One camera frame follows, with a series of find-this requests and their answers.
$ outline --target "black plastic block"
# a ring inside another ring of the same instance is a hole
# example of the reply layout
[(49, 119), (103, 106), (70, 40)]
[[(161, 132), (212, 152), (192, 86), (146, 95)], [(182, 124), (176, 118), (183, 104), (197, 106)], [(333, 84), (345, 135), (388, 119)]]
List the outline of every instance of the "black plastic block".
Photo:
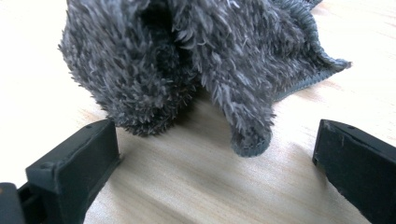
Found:
[(0, 183), (0, 220), (7, 224), (25, 224), (17, 188), (11, 183)]
[(85, 126), (26, 169), (47, 223), (83, 223), (85, 213), (120, 162), (114, 123)]
[(396, 148), (323, 119), (313, 156), (329, 181), (372, 223), (396, 223)]

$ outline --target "light wood surface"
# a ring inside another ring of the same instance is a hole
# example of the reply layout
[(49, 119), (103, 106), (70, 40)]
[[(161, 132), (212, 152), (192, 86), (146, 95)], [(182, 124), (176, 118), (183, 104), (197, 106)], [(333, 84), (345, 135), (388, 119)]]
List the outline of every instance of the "light wood surface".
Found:
[[(323, 48), (353, 67), (275, 105), (260, 157), (230, 149), (207, 93), (167, 133), (117, 129), (123, 162), (85, 223), (368, 223), (311, 161), (320, 119), (396, 146), (394, 0), (324, 0), (313, 14)], [(0, 182), (106, 113), (73, 82), (57, 44), (65, 1), (0, 0)]]

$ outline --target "fuzzy gray fabric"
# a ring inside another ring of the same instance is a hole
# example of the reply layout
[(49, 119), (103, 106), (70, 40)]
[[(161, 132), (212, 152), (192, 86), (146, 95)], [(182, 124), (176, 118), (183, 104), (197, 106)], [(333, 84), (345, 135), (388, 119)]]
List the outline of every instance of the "fuzzy gray fabric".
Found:
[(118, 126), (164, 131), (204, 86), (240, 156), (271, 140), (272, 104), (349, 67), (318, 42), (320, 0), (68, 0), (60, 50)]

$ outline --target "gray fleece cloth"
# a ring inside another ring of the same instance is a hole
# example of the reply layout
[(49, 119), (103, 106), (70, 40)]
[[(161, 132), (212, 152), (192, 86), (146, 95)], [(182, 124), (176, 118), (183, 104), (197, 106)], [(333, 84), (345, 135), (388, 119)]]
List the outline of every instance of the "gray fleece cloth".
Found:
[(68, 0), (60, 50), (116, 125), (161, 133), (204, 86), (240, 156), (271, 140), (272, 104), (350, 66), (321, 48), (320, 0)]

